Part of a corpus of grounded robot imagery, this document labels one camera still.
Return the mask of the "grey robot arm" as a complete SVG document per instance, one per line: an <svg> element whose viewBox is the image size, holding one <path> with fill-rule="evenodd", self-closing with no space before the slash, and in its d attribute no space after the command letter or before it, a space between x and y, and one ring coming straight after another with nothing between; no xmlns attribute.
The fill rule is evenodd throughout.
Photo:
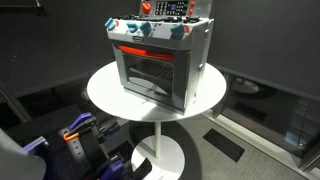
<svg viewBox="0 0 320 180"><path fill-rule="evenodd" d="M25 151L0 129L0 180L42 180L45 161Z"/></svg>

